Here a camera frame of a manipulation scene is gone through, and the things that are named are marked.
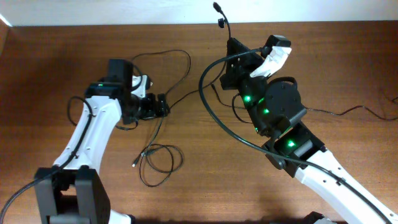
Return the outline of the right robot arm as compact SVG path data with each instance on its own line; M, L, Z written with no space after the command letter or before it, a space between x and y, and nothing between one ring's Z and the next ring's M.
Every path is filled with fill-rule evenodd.
M357 182L302 122L307 109L293 77L271 77L290 55L291 42L271 35L260 54L235 38L227 41L224 90L238 90L256 132L276 169L316 192L348 223L397 223L397 214Z

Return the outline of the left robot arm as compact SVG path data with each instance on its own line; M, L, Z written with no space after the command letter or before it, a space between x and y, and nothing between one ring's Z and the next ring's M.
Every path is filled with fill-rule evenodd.
M42 223L134 223L132 215L111 209L100 180L101 161L118 122L136 123L167 116L164 94L147 90L150 78L125 59L111 59L108 74L85 91L83 111L74 133L51 168L34 179Z

